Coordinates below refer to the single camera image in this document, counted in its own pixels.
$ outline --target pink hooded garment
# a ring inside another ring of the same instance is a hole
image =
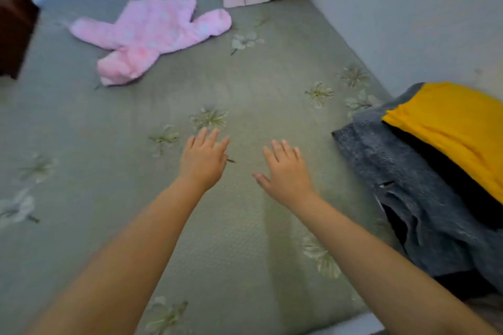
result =
[[[229,30],[232,20],[222,9],[191,22],[195,0],[131,0],[115,24],[80,18],[70,32],[82,41],[114,49],[97,62],[105,86],[140,77],[161,54],[185,49]]]

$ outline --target bare skin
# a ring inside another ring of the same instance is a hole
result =
[[[127,335],[136,326],[179,235],[203,194],[227,164],[226,138],[202,129],[191,137],[179,177],[101,252],[29,330],[30,335]],[[324,243],[377,317],[393,334],[498,333],[392,248],[314,192],[298,148],[264,148],[271,172],[254,174]]]

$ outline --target hand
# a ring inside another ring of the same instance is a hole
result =
[[[269,196],[287,208],[293,208],[316,196],[300,150],[297,147],[291,148],[286,141],[281,141],[281,144],[272,141],[272,144],[274,152],[264,147],[264,157],[271,172],[271,179],[254,173],[258,184]]]
[[[207,128],[202,128],[197,137],[191,136],[187,141],[180,162],[179,178],[196,183],[206,192],[220,180],[227,165],[224,154],[229,145],[229,137],[215,146],[219,130],[214,129],[210,135]]]

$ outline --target green floral sheet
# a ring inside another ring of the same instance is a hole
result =
[[[221,182],[192,214],[139,334],[299,334],[366,310],[335,261],[256,185],[270,139],[299,146],[318,192],[386,241],[371,193],[330,132],[387,98],[307,0],[230,10],[230,32],[96,88],[105,51],[72,37],[127,0],[50,0],[21,78],[0,85],[0,323],[23,327],[177,175],[202,126],[231,136]],[[197,14],[221,7],[198,0]]]

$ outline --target person's right arm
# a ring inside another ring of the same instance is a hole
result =
[[[271,179],[260,186],[289,208],[325,245],[368,307],[395,335],[497,335],[439,283],[314,192],[298,148],[264,147]]]

